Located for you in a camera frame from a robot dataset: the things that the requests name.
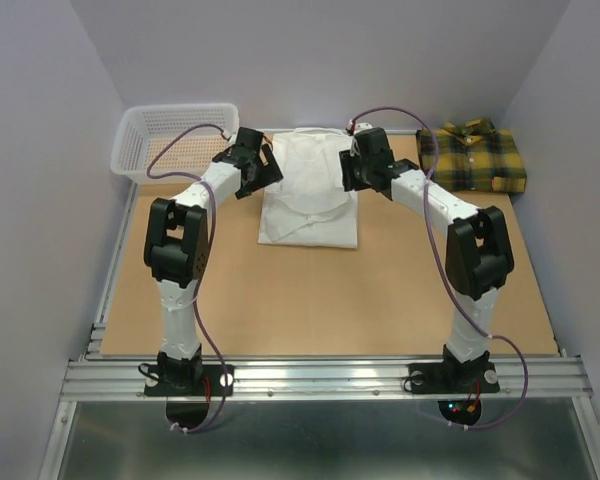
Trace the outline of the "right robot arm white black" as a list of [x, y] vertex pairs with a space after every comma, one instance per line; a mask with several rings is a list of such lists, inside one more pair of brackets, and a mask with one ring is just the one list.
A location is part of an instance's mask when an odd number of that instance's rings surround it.
[[429, 236], [441, 232], [445, 250], [434, 260], [454, 305], [451, 334], [439, 362], [413, 363], [406, 388], [413, 394], [461, 394], [474, 387], [498, 391], [488, 343], [495, 301], [514, 258], [503, 212], [479, 208], [430, 180], [409, 160], [396, 160], [381, 128], [353, 135], [339, 154], [347, 191], [370, 189], [420, 214]]

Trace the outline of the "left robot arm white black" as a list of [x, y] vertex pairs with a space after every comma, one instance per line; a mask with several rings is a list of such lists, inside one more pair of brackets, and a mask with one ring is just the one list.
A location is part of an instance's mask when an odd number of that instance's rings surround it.
[[190, 185], [149, 209], [143, 260], [155, 280], [163, 319], [163, 340], [153, 364], [142, 364], [145, 395], [202, 395], [210, 389], [203, 370], [197, 326], [197, 297], [215, 236], [217, 208], [282, 180], [270, 142], [258, 130], [241, 127], [228, 146], [199, 174], [181, 172]]

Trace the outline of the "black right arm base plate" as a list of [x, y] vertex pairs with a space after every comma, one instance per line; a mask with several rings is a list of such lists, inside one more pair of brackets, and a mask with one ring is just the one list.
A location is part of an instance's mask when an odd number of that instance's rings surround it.
[[488, 381], [485, 374], [495, 371], [491, 362], [486, 364], [454, 364], [453, 362], [411, 363], [403, 380], [403, 389], [414, 395], [460, 395], [498, 393], [498, 379]]

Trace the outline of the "white long sleeve shirt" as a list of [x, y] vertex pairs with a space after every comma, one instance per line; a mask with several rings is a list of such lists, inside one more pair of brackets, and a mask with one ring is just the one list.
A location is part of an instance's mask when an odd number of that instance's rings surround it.
[[258, 242], [262, 245], [358, 247], [358, 195], [343, 188], [342, 130], [298, 128], [273, 136], [283, 179], [264, 190]]

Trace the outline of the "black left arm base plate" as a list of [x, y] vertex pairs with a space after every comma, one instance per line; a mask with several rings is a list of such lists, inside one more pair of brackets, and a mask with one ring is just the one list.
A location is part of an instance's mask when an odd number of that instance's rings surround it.
[[149, 398], [170, 397], [230, 397], [233, 395], [235, 366], [203, 364], [201, 368], [167, 371], [157, 364], [141, 363], [144, 377], [143, 395]]

